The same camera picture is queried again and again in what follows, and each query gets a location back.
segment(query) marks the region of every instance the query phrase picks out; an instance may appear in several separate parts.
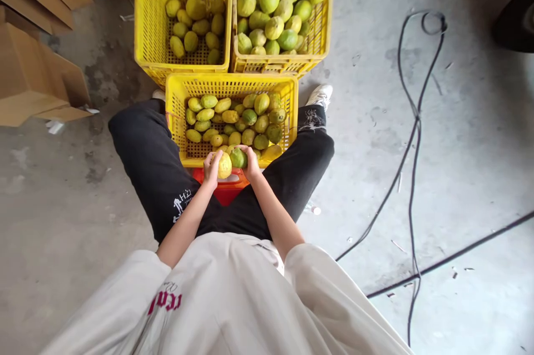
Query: sweatshirt sleeve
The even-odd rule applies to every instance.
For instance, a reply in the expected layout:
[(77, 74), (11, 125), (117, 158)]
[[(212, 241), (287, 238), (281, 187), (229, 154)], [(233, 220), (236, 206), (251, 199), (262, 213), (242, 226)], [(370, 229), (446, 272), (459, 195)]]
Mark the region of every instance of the sweatshirt sleeve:
[(43, 355), (106, 354), (133, 330), (171, 268), (148, 250), (133, 252), (68, 320)]
[(322, 249), (312, 244), (295, 246), (286, 257), (284, 275), (302, 303), (347, 349), (369, 354), (412, 354), (358, 286)]

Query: person's right hand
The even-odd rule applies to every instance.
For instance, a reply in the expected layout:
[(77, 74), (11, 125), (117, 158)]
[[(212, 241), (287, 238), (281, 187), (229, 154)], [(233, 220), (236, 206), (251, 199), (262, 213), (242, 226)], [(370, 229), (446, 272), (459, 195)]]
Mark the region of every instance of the person's right hand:
[(249, 163), (246, 169), (243, 169), (243, 173), (245, 174), (246, 179), (252, 182), (252, 180), (261, 175), (261, 169), (258, 165), (258, 157), (250, 146), (236, 145), (235, 147), (238, 147), (244, 153), (246, 153)]

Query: knee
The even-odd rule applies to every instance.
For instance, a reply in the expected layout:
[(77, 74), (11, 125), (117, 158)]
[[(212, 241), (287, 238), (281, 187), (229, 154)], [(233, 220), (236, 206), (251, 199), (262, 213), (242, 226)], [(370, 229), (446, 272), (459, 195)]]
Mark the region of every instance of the knee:
[(110, 129), (111, 135), (115, 135), (123, 130), (124, 127), (128, 125), (129, 121), (131, 121), (132, 115), (129, 110), (130, 109), (121, 110), (108, 122), (107, 127)]
[(320, 141), (320, 154), (322, 159), (332, 159), (334, 157), (334, 140), (326, 132), (321, 133)]
[(140, 122), (146, 122), (143, 112), (143, 109), (135, 105), (118, 112), (107, 124), (111, 135), (115, 136), (121, 132), (131, 131)]
[(310, 156), (318, 162), (329, 162), (334, 156), (334, 140), (326, 132), (310, 131), (306, 134), (307, 150)]

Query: white sweatshirt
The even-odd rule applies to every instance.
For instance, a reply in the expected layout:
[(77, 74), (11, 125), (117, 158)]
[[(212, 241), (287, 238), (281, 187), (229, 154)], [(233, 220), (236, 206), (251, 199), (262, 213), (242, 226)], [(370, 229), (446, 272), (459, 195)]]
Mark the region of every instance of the white sweatshirt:
[(253, 237), (196, 238), (171, 270), (126, 259), (43, 354), (412, 354), (342, 268), (311, 244), (281, 275)]

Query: concrete floor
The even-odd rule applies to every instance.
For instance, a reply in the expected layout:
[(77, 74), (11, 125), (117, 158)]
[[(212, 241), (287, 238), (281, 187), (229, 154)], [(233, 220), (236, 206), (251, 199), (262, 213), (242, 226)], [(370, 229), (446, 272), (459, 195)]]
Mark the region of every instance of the concrete floor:
[[(449, 29), (423, 105), (414, 223), (425, 268), (532, 210), (534, 59), (497, 48), (491, 21), (509, 0), (334, 0), (328, 58), (301, 80), (301, 102), (320, 82), (335, 87), (328, 130), (335, 157), (299, 220), (305, 237), (339, 255), (361, 235), (402, 156), (412, 114), (395, 52), (404, 16), (435, 8)], [(44, 40), (82, 67), (101, 113), (49, 135), (43, 121), (0, 128), (0, 344), (36, 353), (133, 249), (156, 247), (117, 158), (107, 122), (155, 88), (133, 60), (129, 0), (95, 0), (76, 32)], [(403, 51), (418, 91), (436, 41), (417, 24)], [(413, 151), (408, 156), (413, 159)], [(371, 293), (411, 273), (407, 200), (411, 166), (370, 236), (341, 261)], [(417, 353), (534, 351), (532, 222), (423, 279), (413, 318)], [(406, 336), (409, 288), (373, 303)]]

